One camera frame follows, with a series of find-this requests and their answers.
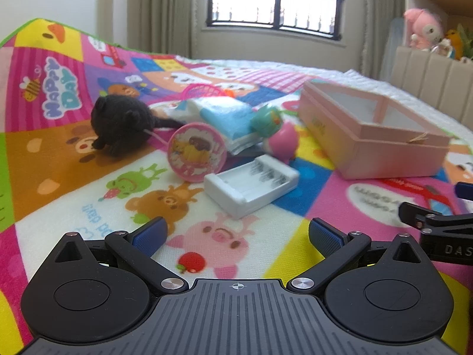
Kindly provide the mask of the colourful cartoon play mat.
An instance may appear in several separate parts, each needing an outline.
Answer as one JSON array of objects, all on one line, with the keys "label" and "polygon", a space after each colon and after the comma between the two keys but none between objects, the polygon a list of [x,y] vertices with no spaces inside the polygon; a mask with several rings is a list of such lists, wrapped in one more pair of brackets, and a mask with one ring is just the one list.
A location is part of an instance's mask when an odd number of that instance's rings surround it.
[{"label": "colourful cartoon play mat", "polygon": [[360,227],[385,241],[402,230],[403,201],[445,213],[471,206],[455,183],[472,180],[472,145],[457,144],[432,177],[344,180],[315,139],[297,123],[300,144],[293,168],[298,186],[240,221],[219,224],[212,242],[183,248],[181,240],[200,221],[218,223],[220,207],[201,184],[185,183],[171,170],[160,130],[140,150],[112,158],[92,147],[90,111],[108,93],[146,104],[179,102],[192,83],[235,91],[254,107],[279,107],[297,121],[300,91],[310,80],[297,72],[212,67],[174,54],[146,54],[100,41],[71,27],[35,19],[1,43],[1,352],[16,354],[31,334],[20,312],[28,280],[64,233],[98,240],[132,231],[155,216],[169,222],[169,242],[157,261],[197,277],[289,280],[320,259],[308,224],[320,217],[350,230]]}]

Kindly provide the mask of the black plush toy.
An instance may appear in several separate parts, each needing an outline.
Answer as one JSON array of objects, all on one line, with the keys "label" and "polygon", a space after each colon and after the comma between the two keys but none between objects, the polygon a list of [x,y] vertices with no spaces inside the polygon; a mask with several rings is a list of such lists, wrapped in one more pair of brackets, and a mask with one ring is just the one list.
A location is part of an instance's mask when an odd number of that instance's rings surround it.
[{"label": "black plush toy", "polygon": [[95,150],[108,147],[114,157],[141,148],[156,128],[179,129],[179,121],[156,116],[149,106],[127,95],[105,95],[95,101],[90,125],[97,135]]}]

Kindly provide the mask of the white battery charger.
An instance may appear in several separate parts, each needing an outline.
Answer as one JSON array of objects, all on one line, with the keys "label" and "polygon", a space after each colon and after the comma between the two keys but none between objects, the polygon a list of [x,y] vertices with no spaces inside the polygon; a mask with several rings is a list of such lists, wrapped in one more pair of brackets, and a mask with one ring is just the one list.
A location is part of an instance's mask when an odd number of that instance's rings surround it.
[{"label": "white battery charger", "polygon": [[239,220],[293,191],[299,171],[270,155],[219,174],[205,176],[205,193],[232,219]]}]

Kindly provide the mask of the pink plastic net scoop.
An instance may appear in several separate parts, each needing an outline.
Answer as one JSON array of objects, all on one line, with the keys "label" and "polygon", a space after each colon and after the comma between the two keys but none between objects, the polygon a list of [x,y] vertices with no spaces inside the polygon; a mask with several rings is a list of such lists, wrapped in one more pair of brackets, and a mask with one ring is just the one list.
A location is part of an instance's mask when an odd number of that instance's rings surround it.
[{"label": "pink plastic net scoop", "polygon": [[189,84],[180,93],[180,98],[182,100],[196,99],[196,98],[202,98],[202,97],[224,97],[224,96],[226,96],[226,93],[224,90],[214,85],[203,84],[203,83]]}]

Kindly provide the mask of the beige curtain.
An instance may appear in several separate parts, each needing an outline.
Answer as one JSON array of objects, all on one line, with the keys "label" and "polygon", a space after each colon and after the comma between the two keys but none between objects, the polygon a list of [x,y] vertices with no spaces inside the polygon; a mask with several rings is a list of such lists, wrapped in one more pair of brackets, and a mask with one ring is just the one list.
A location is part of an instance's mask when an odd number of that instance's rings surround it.
[{"label": "beige curtain", "polygon": [[361,73],[377,79],[381,71],[391,21],[401,18],[406,0],[365,0]]},{"label": "beige curtain", "polygon": [[133,50],[192,56],[196,0],[98,0],[98,36]]}]

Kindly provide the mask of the beige curtain right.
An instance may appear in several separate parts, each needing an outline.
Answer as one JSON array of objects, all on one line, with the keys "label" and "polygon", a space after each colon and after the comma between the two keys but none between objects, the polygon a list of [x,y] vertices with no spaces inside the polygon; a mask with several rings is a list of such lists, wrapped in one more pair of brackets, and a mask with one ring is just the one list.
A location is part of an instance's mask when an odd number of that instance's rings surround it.
[{"label": "beige curtain right", "polygon": [[391,21],[401,18],[406,0],[365,0],[361,73],[377,79],[381,71]]}]

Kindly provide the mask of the pink yellow pudding cup toy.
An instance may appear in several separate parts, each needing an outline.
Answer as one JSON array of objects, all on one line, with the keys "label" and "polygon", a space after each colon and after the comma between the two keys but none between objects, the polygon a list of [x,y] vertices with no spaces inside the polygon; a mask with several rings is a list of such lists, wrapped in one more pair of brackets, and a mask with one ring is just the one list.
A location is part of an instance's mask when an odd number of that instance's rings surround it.
[{"label": "pink yellow pudding cup toy", "polygon": [[221,171],[227,158],[224,139],[207,123],[189,123],[169,139],[168,162],[181,179],[201,183]]}]

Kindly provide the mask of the blue white tissue pack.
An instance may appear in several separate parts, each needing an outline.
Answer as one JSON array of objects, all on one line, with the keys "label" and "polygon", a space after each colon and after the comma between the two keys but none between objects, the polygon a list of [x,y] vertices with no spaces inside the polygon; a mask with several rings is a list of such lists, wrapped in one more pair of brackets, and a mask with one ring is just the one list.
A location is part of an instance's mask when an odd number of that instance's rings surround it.
[{"label": "blue white tissue pack", "polygon": [[251,126],[251,119],[256,112],[249,104],[228,96],[186,99],[156,104],[153,108],[181,123],[207,123],[221,134],[232,155],[262,141],[262,137]]}]

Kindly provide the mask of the green potted plant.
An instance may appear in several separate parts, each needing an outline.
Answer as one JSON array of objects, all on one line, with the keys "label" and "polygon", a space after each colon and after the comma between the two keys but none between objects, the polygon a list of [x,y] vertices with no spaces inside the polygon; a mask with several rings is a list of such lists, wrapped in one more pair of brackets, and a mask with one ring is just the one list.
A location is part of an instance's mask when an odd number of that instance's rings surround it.
[{"label": "green potted plant", "polygon": [[463,43],[463,56],[468,59],[473,58],[473,34],[468,27],[464,27],[461,23],[457,25],[457,31]]}]

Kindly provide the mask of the beige curtain left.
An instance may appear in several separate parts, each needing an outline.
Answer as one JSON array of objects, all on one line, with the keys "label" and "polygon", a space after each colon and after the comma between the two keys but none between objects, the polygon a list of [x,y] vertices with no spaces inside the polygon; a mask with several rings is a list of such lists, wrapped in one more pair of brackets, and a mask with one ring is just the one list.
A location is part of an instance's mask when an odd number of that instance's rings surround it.
[{"label": "beige curtain left", "polygon": [[98,0],[98,36],[133,50],[192,56],[196,0]]}]

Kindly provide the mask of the pink plush bunny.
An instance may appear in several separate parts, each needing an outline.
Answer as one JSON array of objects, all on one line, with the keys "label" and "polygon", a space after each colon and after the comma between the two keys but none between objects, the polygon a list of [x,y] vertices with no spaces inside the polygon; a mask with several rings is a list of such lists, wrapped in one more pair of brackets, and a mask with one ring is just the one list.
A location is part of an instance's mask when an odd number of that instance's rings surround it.
[{"label": "pink plush bunny", "polygon": [[418,49],[430,50],[443,38],[443,29],[438,18],[429,10],[411,8],[404,12],[405,45]]}]

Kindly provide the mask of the wooden shelf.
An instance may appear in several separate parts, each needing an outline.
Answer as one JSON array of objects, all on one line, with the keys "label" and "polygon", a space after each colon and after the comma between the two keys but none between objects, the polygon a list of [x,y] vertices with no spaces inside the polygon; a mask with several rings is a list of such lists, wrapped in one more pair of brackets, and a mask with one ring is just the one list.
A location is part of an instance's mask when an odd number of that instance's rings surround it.
[{"label": "wooden shelf", "polygon": [[443,38],[439,43],[444,40],[448,30],[457,30],[459,23],[472,31],[472,0],[408,0],[406,10],[411,8],[429,10],[438,18],[443,29]]}]

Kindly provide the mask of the beige padded headboard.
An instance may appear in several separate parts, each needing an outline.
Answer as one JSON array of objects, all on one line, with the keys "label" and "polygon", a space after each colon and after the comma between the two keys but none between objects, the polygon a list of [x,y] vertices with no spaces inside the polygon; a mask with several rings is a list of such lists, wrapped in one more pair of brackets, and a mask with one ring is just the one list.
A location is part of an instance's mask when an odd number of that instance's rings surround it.
[{"label": "beige padded headboard", "polygon": [[391,85],[472,129],[472,65],[400,46]]}]

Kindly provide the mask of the yellow plush toy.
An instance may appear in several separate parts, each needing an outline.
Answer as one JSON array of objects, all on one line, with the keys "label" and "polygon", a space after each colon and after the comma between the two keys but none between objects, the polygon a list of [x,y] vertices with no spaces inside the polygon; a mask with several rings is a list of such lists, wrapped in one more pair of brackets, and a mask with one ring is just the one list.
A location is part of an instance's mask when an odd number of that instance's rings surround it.
[{"label": "yellow plush toy", "polygon": [[450,44],[455,51],[455,59],[461,60],[463,57],[463,40],[458,30],[450,29],[446,32],[445,38],[450,40]]}]

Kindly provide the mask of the pink cardboard box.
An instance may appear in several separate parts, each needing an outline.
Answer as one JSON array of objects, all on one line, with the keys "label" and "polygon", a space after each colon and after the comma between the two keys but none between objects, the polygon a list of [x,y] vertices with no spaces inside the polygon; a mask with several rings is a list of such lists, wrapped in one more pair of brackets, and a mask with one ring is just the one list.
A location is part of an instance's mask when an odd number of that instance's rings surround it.
[{"label": "pink cardboard box", "polygon": [[385,95],[307,81],[298,117],[347,180],[436,175],[450,138]]}]

